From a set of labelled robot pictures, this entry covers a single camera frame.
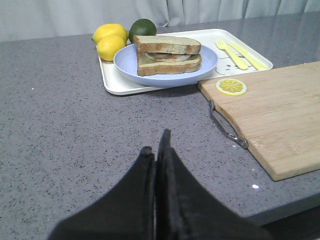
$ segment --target speckled countertop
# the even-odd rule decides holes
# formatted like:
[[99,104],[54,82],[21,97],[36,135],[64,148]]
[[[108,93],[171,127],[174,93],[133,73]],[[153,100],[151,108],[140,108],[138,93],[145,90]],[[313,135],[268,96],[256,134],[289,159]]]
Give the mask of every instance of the speckled countertop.
[[[275,68],[320,61],[319,12],[158,32],[211,28]],[[45,239],[114,186],[143,146],[156,154],[165,128],[198,181],[256,224],[320,205],[320,171],[273,181],[219,132],[197,85],[115,96],[104,88],[91,35],[11,41],[0,43],[1,239]]]

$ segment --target yellow lemon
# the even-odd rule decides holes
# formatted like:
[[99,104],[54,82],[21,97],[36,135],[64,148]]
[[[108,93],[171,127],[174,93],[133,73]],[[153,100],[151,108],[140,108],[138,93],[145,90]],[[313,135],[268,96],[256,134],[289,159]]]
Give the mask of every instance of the yellow lemon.
[[110,35],[117,35],[123,39],[126,43],[128,40],[128,32],[124,26],[119,23],[107,23],[97,28],[92,36],[92,40],[95,44],[98,44],[101,39],[104,39]]
[[105,61],[113,61],[116,53],[125,46],[126,43],[120,36],[109,35],[98,42],[98,55]]
[[244,82],[232,78],[220,79],[215,84],[216,89],[229,96],[240,96],[246,93],[247,86]]

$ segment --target lime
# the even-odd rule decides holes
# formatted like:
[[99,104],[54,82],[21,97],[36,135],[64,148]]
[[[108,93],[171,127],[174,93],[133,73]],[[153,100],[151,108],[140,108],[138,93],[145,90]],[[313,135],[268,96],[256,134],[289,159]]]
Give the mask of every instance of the lime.
[[157,34],[156,25],[149,19],[142,18],[135,21],[129,31],[129,40],[134,43],[134,35],[154,36]]

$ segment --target toasted bread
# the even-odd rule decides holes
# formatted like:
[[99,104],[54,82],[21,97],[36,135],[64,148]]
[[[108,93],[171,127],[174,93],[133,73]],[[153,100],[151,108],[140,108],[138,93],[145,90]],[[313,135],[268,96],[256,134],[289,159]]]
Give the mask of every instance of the toasted bread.
[[190,54],[200,52],[201,43],[187,37],[177,36],[133,36],[133,42],[141,53]]
[[182,74],[195,72],[201,67],[201,55],[192,55],[188,60],[177,62],[154,61],[148,58],[143,52],[137,51],[139,76],[155,74]]

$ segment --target plastic knife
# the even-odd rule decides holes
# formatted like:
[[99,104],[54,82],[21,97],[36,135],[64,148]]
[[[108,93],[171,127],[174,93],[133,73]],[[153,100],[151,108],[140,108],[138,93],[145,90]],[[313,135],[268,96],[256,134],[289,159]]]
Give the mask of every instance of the plastic knife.
[[267,67],[262,64],[261,62],[257,61],[255,58],[253,58],[246,49],[244,49],[242,46],[239,46],[238,44],[235,44],[234,42],[228,42],[228,44],[233,47],[236,51],[238,51],[240,54],[242,54],[245,59],[248,60],[249,63],[251,63],[257,70],[266,70]]

